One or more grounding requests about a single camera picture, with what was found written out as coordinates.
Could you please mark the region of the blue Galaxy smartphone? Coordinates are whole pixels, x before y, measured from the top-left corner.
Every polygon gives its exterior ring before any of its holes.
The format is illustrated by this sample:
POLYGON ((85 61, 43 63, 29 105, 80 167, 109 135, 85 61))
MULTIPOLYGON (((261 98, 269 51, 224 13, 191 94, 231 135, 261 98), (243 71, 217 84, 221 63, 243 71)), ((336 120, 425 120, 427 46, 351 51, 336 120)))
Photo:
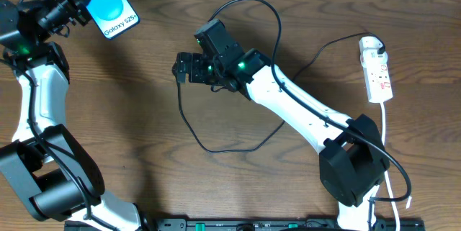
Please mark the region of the blue Galaxy smartphone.
POLYGON ((91 0, 86 6, 101 33, 109 40, 140 22, 128 0, 91 0))

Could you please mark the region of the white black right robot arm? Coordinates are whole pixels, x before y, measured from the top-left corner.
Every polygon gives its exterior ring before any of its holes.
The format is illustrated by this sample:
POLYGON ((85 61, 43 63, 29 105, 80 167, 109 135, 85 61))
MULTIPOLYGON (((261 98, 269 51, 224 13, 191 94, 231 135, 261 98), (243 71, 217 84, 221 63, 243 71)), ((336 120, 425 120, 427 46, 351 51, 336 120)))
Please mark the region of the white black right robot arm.
POLYGON ((219 19, 194 36, 202 52, 178 53, 172 67, 176 82, 239 92, 274 112, 317 152, 321 183, 339 203, 338 226, 373 230, 377 191, 390 166, 375 122, 364 114, 352 119, 322 104, 267 55, 244 50, 219 19))

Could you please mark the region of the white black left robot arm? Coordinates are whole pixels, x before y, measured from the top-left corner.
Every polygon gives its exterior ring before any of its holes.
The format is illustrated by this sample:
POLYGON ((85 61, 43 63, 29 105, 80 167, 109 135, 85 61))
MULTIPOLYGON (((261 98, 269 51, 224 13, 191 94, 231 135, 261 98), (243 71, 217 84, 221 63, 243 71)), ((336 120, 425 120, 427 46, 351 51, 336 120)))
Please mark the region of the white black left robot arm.
POLYGON ((66 126, 69 65, 51 37, 89 22, 112 39, 139 18, 127 0, 1 1, 1 62, 22 89, 1 174, 36 220, 65 222, 70 230, 154 230, 136 204, 106 190, 97 164, 66 126))

